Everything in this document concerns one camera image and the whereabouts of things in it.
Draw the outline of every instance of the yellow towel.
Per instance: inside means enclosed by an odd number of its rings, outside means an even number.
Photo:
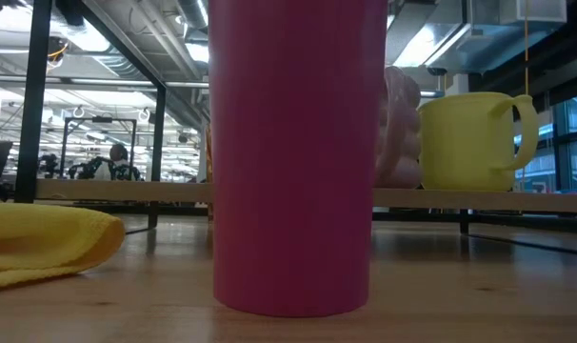
[[[0,204],[0,287],[97,266],[124,234],[119,218],[101,212]]]

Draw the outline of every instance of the wooden table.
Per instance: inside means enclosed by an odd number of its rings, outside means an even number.
[[[523,235],[473,226],[499,230]],[[208,234],[206,218],[161,217],[94,270],[1,291],[0,342],[577,342],[574,255],[467,240],[455,224],[376,222],[365,308],[281,319],[214,300]]]

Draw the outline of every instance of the pink plush toy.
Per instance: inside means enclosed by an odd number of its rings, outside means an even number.
[[[385,69],[387,92],[380,109],[375,187],[415,188],[422,172],[420,155],[420,88],[396,67]]]

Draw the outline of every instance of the wooden shelf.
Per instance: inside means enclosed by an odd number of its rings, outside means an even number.
[[[213,202],[211,184],[38,180],[37,198],[53,200]],[[375,206],[415,209],[577,213],[577,194],[374,189]]]

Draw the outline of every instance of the pink cylinder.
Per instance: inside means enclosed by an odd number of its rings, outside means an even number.
[[[210,0],[214,295],[274,316],[367,302],[387,0]]]

